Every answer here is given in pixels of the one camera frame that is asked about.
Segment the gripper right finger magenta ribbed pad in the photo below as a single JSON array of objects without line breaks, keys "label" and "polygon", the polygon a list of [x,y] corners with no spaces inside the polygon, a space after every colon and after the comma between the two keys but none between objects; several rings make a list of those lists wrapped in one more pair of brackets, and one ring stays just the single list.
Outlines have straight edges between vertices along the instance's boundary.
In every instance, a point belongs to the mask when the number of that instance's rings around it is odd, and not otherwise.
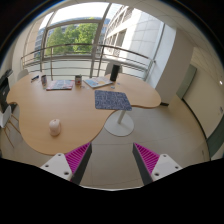
[{"label": "gripper right finger magenta ribbed pad", "polygon": [[133,144],[132,152],[144,185],[182,169],[168,154],[157,154],[137,143]]}]

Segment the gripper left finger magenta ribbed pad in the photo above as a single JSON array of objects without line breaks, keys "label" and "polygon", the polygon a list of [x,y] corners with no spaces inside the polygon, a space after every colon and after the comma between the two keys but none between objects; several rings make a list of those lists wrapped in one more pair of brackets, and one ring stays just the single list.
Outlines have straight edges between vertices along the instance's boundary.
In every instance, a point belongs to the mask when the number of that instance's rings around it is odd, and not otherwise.
[{"label": "gripper left finger magenta ribbed pad", "polygon": [[92,144],[87,143],[66,154],[55,154],[50,160],[43,164],[41,168],[79,185],[83,178],[91,153]]}]

